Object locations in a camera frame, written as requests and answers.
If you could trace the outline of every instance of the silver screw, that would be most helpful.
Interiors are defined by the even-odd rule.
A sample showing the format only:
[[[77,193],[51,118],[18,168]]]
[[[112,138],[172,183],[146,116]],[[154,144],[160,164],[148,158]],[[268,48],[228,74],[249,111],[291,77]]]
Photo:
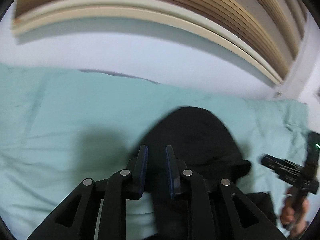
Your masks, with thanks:
[[[182,172],[182,174],[185,175],[185,176],[191,176],[192,175],[192,171],[191,170],[184,170]]]
[[[222,180],[221,180],[221,184],[224,185],[224,186],[229,186],[229,185],[230,185],[230,180],[228,180],[228,179],[222,179]]]
[[[121,176],[128,176],[130,174],[130,171],[129,170],[122,170],[120,171],[120,175]]]
[[[83,181],[83,185],[85,185],[85,186],[89,186],[89,185],[91,185],[92,184],[92,179],[85,179],[84,181]]]

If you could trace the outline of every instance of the person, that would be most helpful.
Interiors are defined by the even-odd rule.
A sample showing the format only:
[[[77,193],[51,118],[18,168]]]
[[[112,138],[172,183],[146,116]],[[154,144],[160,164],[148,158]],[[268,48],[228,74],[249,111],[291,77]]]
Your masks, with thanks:
[[[188,169],[205,179],[219,182],[227,178],[236,184],[248,174],[251,163],[241,152],[224,124],[210,111],[197,107],[181,107],[160,120],[138,143],[132,153],[136,157],[140,145],[148,147],[145,191],[151,193],[158,233],[146,240],[185,240],[188,237],[186,201],[168,198],[165,147],[172,145],[175,157],[184,160]],[[276,225],[276,215],[270,194],[252,193],[247,197]],[[293,221],[292,198],[285,200],[280,220]],[[307,227],[304,219],[308,201],[303,204],[303,216],[291,231],[289,239],[297,239]]]

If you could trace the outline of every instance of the wrinkled sheet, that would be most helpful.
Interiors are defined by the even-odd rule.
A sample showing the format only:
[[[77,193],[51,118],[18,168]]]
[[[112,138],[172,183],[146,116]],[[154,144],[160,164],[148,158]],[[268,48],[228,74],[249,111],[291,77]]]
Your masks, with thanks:
[[[259,164],[262,154],[302,164],[308,107],[293,100],[256,101],[146,80],[0,64],[0,215],[24,240],[84,178],[124,168],[128,154],[179,106],[208,109],[252,161],[238,186],[271,192],[279,213],[287,185]],[[150,198],[128,201],[127,239],[155,233]]]

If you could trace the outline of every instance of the teal bed sheet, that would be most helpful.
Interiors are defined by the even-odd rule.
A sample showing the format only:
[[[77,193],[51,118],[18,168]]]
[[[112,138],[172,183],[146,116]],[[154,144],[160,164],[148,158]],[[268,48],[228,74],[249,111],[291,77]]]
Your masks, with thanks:
[[[0,215],[18,240],[84,178],[124,168],[128,154],[179,106],[208,109],[229,129],[250,174],[245,193],[271,192],[279,213],[287,185],[259,164],[262,154],[298,164],[305,156],[308,107],[293,100],[256,101],[146,80],[56,68],[0,64]],[[150,198],[129,201],[127,239],[155,232]]]

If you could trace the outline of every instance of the bed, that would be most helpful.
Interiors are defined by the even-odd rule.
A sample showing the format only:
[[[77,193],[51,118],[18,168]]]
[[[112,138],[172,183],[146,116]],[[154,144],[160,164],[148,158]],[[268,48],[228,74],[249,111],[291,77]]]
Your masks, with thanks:
[[[59,68],[0,64],[0,215],[26,239],[81,182],[125,167],[139,139],[179,106],[205,108],[252,162],[238,186],[270,192],[279,214],[287,185],[259,164],[270,154],[302,164],[308,107],[215,95],[147,80]],[[127,239],[155,233],[148,194],[127,205]]]

